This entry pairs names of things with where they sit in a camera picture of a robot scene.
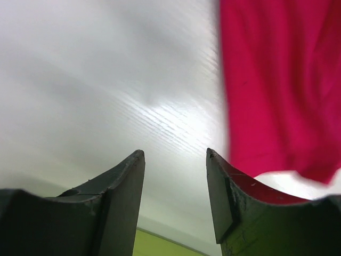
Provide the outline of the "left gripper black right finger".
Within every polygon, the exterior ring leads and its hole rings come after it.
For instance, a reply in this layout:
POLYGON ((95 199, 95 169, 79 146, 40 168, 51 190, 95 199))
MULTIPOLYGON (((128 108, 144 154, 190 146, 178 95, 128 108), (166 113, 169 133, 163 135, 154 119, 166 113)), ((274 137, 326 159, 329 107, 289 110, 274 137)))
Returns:
POLYGON ((223 255, 340 255, 340 196, 316 200, 273 189, 207 149, 216 243, 223 255))

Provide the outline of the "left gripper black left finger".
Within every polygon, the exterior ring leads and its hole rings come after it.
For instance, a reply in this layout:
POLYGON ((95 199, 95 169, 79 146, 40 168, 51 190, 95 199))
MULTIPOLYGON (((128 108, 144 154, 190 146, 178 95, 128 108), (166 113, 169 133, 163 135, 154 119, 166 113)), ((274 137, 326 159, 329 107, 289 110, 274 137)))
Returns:
POLYGON ((1 255, 132 255, 144 152, 57 197, 1 190, 1 255))

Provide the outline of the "red t shirt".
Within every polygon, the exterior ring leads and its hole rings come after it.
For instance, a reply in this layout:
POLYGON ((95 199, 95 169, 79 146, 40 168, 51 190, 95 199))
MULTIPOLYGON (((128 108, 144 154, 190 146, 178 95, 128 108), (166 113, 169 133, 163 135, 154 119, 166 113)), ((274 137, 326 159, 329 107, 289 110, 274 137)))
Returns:
POLYGON ((330 184, 340 169, 340 1, 220 1, 219 29, 230 164, 330 184))

